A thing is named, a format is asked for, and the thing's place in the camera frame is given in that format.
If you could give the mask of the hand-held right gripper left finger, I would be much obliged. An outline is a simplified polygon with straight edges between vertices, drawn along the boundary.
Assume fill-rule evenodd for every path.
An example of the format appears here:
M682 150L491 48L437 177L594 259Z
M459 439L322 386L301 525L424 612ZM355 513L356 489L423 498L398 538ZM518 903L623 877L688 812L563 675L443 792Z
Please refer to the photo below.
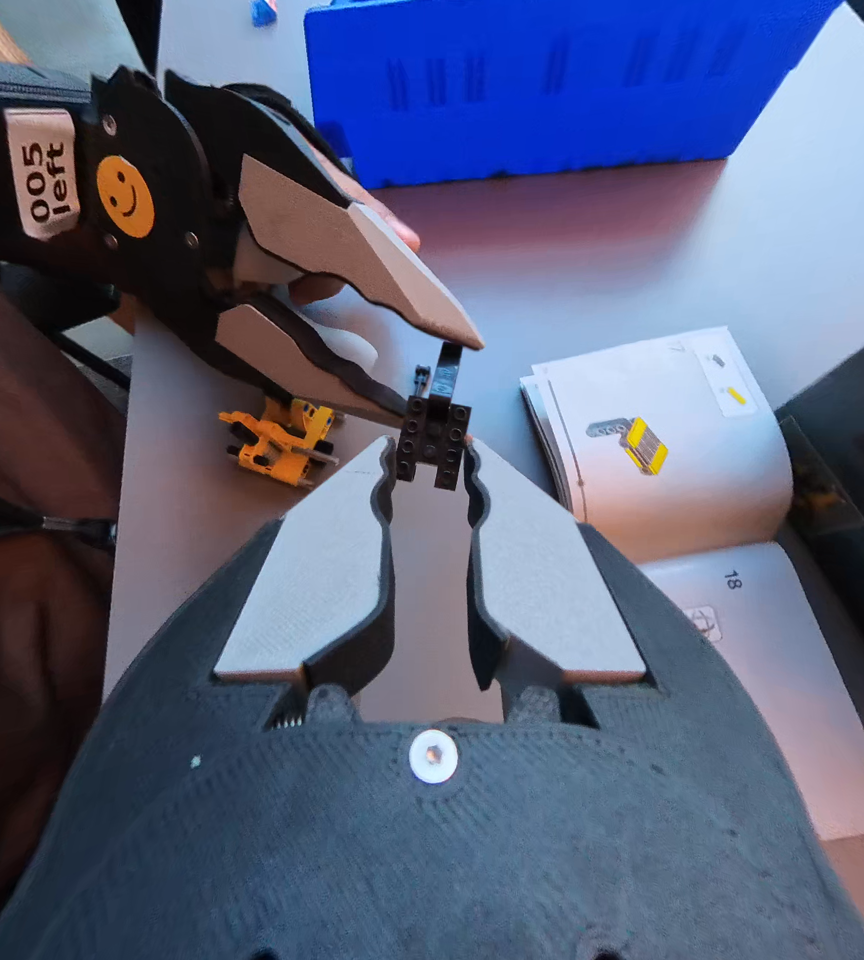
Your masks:
M228 607L217 683L356 697L388 664L393 453L380 436L215 571Z

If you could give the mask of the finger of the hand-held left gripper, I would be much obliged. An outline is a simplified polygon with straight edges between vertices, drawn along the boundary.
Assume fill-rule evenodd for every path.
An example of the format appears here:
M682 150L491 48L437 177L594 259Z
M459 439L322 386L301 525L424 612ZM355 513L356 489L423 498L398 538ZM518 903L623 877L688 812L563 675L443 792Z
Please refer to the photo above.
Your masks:
M239 202L268 254L306 274L338 279L440 340L485 347L458 300L370 207L336 205L247 154Z
M373 423L401 423L406 400L374 379L374 346L323 326L279 300L240 303L219 316L215 340L288 394Z

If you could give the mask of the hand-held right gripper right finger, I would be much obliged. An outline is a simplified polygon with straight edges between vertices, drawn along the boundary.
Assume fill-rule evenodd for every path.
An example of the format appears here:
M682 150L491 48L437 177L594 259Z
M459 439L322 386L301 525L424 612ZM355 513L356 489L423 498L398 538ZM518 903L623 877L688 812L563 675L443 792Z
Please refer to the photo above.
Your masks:
M626 684L646 665L580 524L479 438L466 446L468 644L481 690Z

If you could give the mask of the black lego assembly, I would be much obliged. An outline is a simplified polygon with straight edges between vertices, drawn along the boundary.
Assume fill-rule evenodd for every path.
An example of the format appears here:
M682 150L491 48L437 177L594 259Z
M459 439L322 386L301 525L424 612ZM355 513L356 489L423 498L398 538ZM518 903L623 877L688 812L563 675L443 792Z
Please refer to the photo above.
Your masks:
M436 488L457 488L472 416L468 404L454 399L461 360L462 346L444 342L434 368L415 368L414 390L406 402L395 451L398 480L414 481L417 467L426 465L436 471Z

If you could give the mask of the yellow lego assembly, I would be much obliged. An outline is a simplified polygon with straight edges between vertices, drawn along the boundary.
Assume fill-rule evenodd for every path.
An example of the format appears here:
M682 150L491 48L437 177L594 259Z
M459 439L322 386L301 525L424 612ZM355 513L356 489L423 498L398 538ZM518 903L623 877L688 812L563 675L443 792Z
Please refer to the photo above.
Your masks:
M251 473L310 491L323 467L339 464L329 434L344 415L330 407L266 396L259 415L230 411L218 418L234 438L228 455Z

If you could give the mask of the lego instruction booklet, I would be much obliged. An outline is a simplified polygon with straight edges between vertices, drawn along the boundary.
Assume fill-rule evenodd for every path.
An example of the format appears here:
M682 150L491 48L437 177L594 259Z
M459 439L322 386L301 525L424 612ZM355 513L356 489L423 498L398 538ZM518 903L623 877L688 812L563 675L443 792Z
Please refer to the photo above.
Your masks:
M534 364L520 390L562 505L724 657L820 838L864 835L864 726L775 539L791 459L728 328Z

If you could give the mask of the person's left hand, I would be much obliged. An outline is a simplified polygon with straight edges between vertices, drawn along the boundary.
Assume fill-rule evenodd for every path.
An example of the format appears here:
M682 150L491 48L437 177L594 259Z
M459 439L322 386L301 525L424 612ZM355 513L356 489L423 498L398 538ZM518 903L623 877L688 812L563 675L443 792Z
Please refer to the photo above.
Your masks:
M341 171L333 174L336 183L342 186L348 196L363 204L379 216L390 227L395 235L415 254L418 254L421 241L418 234L406 223L401 221L380 200L373 197L353 178L343 175ZM289 296L295 306L308 306L322 302L340 294L344 287L343 281L325 274L307 273L292 281L289 286Z

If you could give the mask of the blue plastic bin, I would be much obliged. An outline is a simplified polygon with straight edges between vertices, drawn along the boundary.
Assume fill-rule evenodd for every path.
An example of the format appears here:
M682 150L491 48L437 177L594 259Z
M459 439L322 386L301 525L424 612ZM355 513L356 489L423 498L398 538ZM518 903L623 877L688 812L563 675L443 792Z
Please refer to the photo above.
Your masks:
M368 189L718 161L837 1L334 2L316 126Z

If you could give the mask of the person's brown trouser leg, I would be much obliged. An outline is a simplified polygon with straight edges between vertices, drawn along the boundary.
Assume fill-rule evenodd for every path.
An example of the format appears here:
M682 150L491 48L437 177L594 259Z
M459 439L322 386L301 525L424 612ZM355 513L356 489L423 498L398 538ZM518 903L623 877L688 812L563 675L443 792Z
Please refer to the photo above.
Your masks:
M0 500L114 521L126 419L0 293ZM98 712L111 555L73 534L0 535L0 912Z

